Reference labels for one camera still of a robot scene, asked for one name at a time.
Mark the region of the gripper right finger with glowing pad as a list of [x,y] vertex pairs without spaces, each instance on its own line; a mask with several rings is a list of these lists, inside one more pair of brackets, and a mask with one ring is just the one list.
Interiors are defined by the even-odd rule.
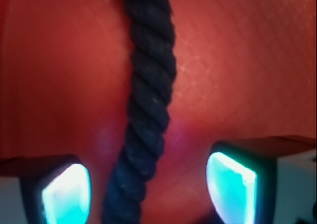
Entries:
[[211,223],[316,223],[316,148],[298,135],[216,141],[206,163]]

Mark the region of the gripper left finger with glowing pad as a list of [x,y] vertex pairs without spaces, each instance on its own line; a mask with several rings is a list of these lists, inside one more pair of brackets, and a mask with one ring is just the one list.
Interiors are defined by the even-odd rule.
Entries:
[[85,224],[90,206],[89,172],[77,156],[0,160],[2,224]]

